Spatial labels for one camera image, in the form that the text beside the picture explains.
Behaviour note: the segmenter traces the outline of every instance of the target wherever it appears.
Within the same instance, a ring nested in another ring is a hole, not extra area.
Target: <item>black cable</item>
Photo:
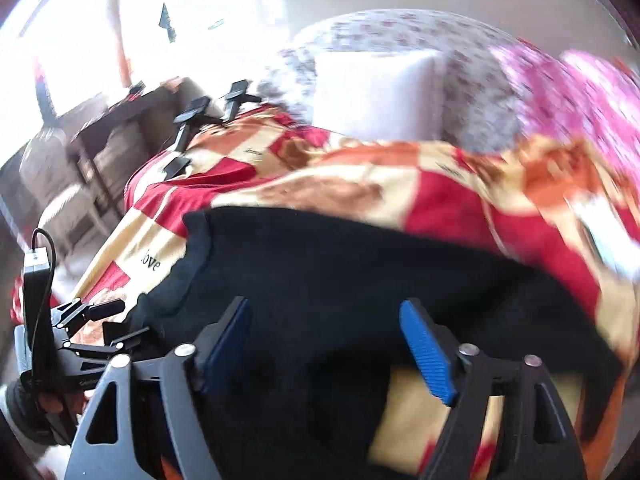
[[[160,147],[158,148],[158,153],[162,152],[162,150],[164,150],[168,146],[169,141],[172,140],[173,138],[175,138],[175,134],[171,134],[169,137],[167,137],[166,140],[162,144],[160,144]]]
[[[42,303],[40,304],[40,309],[38,311],[38,317],[36,318],[36,324],[33,327],[33,335],[31,336],[31,348],[33,348],[33,343],[36,340],[36,332],[38,330],[38,323],[40,323],[40,317],[45,309],[47,298],[51,295],[51,285],[53,284],[53,273],[56,270],[56,245],[53,243],[53,238],[51,235],[47,233],[44,229],[37,227],[33,230],[33,234],[31,235],[31,250],[33,251],[36,248],[36,238],[41,234],[47,239],[49,242],[49,248],[51,249],[51,267],[49,268],[49,281],[47,281],[47,288],[45,289],[44,296],[42,297]]]

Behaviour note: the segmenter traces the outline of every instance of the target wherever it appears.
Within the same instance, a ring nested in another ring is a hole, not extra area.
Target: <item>white pillow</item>
[[[320,53],[313,125],[361,140],[440,139],[445,70],[438,50]]]

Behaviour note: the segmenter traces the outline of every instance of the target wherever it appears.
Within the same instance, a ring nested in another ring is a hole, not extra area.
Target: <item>chair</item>
[[[140,128],[132,121],[111,131],[104,149],[94,160],[111,196],[121,198],[131,175],[149,158]]]
[[[43,128],[30,140],[20,162],[20,179],[44,210],[38,227],[65,248],[65,256],[73,250],[68,235],[85,215],[102,234],[111,234],[95,208],[94,195],[66,160],[62,130]]]

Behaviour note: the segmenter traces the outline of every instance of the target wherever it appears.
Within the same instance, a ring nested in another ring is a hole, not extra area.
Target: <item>table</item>
[[[105,148],[114,128],[129,121],[138,120],[144,112],[159,107],[176,107],[175,95],[162,86],[142,94],[133,101],[123,101],[111,107],[102,117],[75,134],[66,149],[69,161],[75,167],[81,181],[88,185],[88,178],[80,164],[81,156],[84,155],[87,158],[96,183],[104,193],[108,208],[116,214],[118,219],[122,219],[122,211],[98,170],[95,156]]]

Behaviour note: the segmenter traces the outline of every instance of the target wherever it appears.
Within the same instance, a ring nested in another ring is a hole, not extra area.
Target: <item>pink fabric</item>
[[[640,188],[640,90],[628,76],[575,50],[561,60],[524,44],[492,53],[520,97],[524,135],[585,136]]]

